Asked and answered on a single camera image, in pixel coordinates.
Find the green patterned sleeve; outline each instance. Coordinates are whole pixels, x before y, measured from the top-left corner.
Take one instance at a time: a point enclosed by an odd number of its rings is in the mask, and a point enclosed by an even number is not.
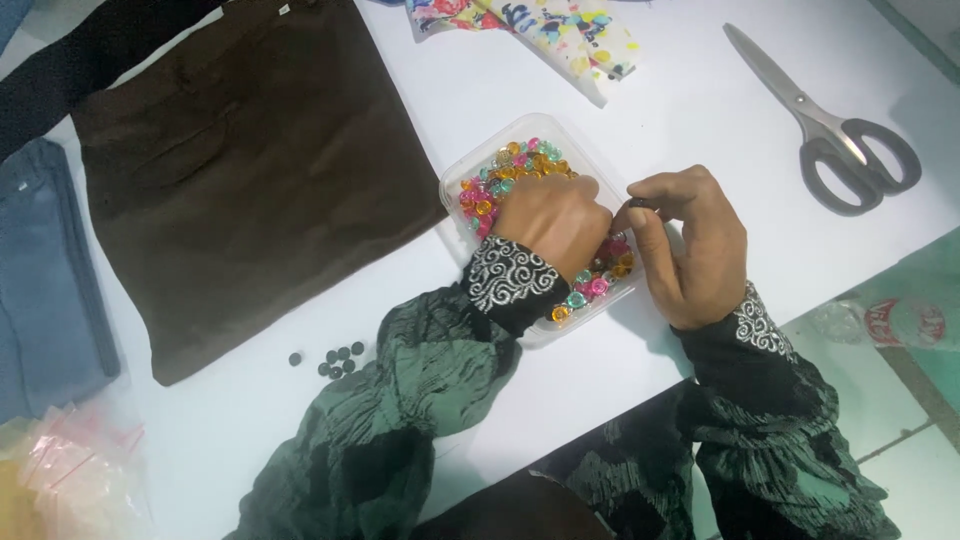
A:
[[[752,283],[724,320],[675,331],[700,385],[681,401],[681,431],[703,445],[724,538],[894,539],[900,531],[835,426],[837,393],[794,350]]]
[[[377,360],[317,396],[227,539],[406,538],[430,489],[433,439],[483,420],[516,368],[516,338],[568,288],[523,246],[488,236],[459,284],[387,314]]]

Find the embroidered cuff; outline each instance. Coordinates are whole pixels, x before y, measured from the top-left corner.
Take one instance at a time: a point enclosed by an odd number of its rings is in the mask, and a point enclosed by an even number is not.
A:
[[[747,294],[736,309],[727,315],[721,321],[693,331],[680,331],[673,329],[673,332],[681,339],[722,336],[733,334],[736,339],[744,344],[768,353],[776,353],[784,356],[791,362],[797,359],[793,352],[793,345],[780,328],[774,324],[773,319],[767,313],[767,308],[760,300],[760,295],[756,292],[756,287],[752,282],[747,281]]]
[[[460,286],[477,309],[517,336],[570,292],[556,268],[496,234],[473,253]]]

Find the white table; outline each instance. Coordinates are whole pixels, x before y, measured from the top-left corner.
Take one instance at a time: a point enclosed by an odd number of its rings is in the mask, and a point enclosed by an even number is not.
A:
[[[447,32],[415,43],[403,8],[358,5],[438,174],[524,113],[556,116],[623,187],[705,164],[749,233],[750,277],[785,323],[960,225],[960,91],[866,0],[657,0],[614,9],[643,47],[605,109],[503,32]],[[800,178],[800,129],[740,59],[721,26],[757,41],[825,109],[895,129],[924,178],[868,214],[838,217]],[[487,76],[478,86],[478,70]],[[79,143],[65,144],[81,193]],[[147,425],[152,510],[163,538],[216,538],[276,445],[324,385],[325,351],[372,340],[382,315],[449,284],[458,267],[424,234],[170,388],[151,374],[146,330],[87,233],[111,322]],[[394,284],[361,301],[374,282]],[[305,352],[291,368],[286,357]],[[435,515],[473,491],[658,394],[689,374],[679,344],[638,291],[579,331],[528,352],[478,427],[436,443]]]

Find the brown fabric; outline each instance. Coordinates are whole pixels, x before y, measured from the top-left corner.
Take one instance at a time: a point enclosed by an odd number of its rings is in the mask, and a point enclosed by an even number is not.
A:
[[[164,385],[445,214],[350,1],[229,2],[73,120],[94,230]]]
[[[410,538],[612,540],[612,535],[572,491],[520,471],[420,524]]]

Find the scissors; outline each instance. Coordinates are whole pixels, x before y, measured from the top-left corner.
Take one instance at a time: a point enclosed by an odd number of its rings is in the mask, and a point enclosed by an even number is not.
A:
[[[844,119],[821,109],[740,29],[730,23],[723,29],[743,60],[800,122],[804,130],[801,173],[806,187],[820,204],[840,215],[861,215],[875,209],[884,195],[903,193],[920,181],[920,159],[902,137],[873,122]],[[864,136],[879,141],[893,154],[903,171],[901,180],[894,179],[883,166],[863,142]],[[856,195],[859,205],[848,203],[830,191],[817,171],[818,161],[829,167]]]

